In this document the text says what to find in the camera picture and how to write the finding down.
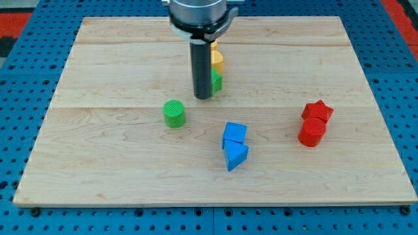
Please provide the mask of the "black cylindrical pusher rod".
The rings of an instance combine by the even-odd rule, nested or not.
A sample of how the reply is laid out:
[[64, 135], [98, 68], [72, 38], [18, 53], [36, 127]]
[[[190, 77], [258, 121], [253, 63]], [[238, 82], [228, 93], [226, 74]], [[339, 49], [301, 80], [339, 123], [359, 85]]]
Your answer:
[[212, 96], [212, 68], [210, 44], [189, 43], [194, 96], [200, 100]]

